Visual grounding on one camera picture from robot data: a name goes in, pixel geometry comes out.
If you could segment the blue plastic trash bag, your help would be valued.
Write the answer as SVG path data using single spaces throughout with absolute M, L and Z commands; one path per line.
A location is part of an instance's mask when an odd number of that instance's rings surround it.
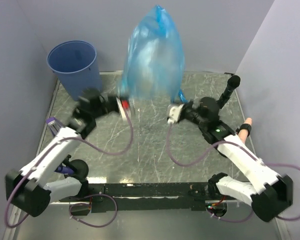
M 170 14 L 155 5 L 134 28 L 118 93 L 133 98 L 178 97 L 185 70 L 179 31 Z

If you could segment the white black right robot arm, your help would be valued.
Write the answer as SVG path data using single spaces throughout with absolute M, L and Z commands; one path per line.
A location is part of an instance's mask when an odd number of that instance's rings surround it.
M 204 139 L 228 158 L 248 180 L 241 182 L 219 174 L 208 187 L 210 197 L 220 199 L 226 195 L 236 198 L 250 205 L 264 222 L 270 222 L 292 205 L 293 180 L 266 166 L 246 147 L 238 134 L 220 120 L 220 108 L 214 98 L 202 98 L 196 108 L 190 101 L 180 104 L 177 109 L 177 120 L 188 120 L 197 125 Z

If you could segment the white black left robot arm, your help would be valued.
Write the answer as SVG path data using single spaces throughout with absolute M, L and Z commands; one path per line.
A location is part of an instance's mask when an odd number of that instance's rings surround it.
M 32 217 L 39 216 L 50 203 L 68 197 L 77 201 L 89 195 L 88 165 L 82 160 L 66 163 L 73 173 L 59 181 L 48 183 L 50 175 L 80 143 L 95 129 L 96 120 L 112 112 L 125 119 L 130 110 L 127 96 L 101 94 L 95 88 L 86 89 L 65 125 L 52 141 L 21 170 L 11 170 L 5 176 L 6 198 Z

